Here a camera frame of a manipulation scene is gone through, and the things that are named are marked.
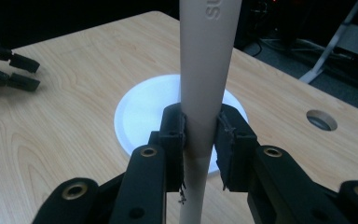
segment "white paper plate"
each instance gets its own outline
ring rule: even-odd
[[[180,76],[153,77],[130,89],[118,103],[114,125],[118,142],[128,155],[139,146],[147,144],[150,133],[158,131],[162,112],[180,99]],[[248,121],[240,102],[225,91],[223,103],[237,108]],[[209,174],[218,171],[216,152],[213,148]]]

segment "wire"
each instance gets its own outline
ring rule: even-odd
[[[252,57],[256,57],[257,55],[259,55],[261,53],[261,51],[263,51],[263,47],[261,47],[261,44],[260,42],[258,41],[258,39],[255,41],[255,43],[257,44],[258,46],[258,52],[253,54]]]
[[[298,39],[295,43],[295,45],[297,45],[297,48],[291,47],[290,49],[288,48],[280,48],[277,45],[274,45],[270,42],[280,42],[280,39],[260,39],[265,45],[269,46],[272,49],[276,49],[279,51],[324,51],[324,48],[314,44],[308,40],[303,40],[303,39]]]

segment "white cylindrical rod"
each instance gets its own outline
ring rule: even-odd
[[[217,115],[241,0],[181,0],[181,105],[186,114],[185,196],[180,223],[200,223]]]

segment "wood grain surface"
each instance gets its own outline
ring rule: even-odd
[[[15,51],[40,62],[27,76],[41,84],[36,92],[0,88],[0,223],[32,222],[65,180],[102,184],[126,170],[113,124],[117,104],[148,78],[180,73],[179,22],[150,12]],[[0,69],[24,74],[7,63]],[[337,190],[358,179],[358,109],[235,49],[227,89],[259,142],[287,150],[315,182]],[[337,129],[309,124],[312,109],[331,115]],[[209,177],[202,222],[253,223],[246,194],[222,188],[219,175]],[[178,200],[169,193],[167,223],[178,223]]]

